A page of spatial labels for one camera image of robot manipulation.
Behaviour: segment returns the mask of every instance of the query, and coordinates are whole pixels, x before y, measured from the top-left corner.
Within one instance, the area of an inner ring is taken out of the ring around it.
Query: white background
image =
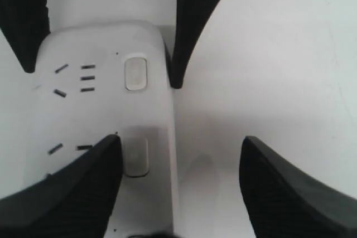
[[[121,18],[160,26],[175,0],[49,0],[51,28]],[[21,188],[31,75],[0,39],[0,195]],[[190,237],[254,237],[238,184],[256,135],[357,198],[357,0],[222,0],[174,94],[182,222]]]

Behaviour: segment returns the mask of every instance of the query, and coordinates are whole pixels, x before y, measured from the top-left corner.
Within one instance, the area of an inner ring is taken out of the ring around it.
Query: white power strip
[[[35,77],[25,186],[118,133],[123,144],[143,146],[123,149],[126,171],[141,177],[123,177],[105,237],[172,230],[178,215],[175,127],[158,29],[126,21],[53,33],[40,48]]]

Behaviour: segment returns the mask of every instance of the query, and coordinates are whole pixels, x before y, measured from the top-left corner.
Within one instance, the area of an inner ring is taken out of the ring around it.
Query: white button
[[[147,87],[147,62],[144,58],[131,58],[125,62],[125,82],[130,91]]]
[[[123,143],[124,172],[132,178],[149,173],[149,145],[146,138],[127,138]]]

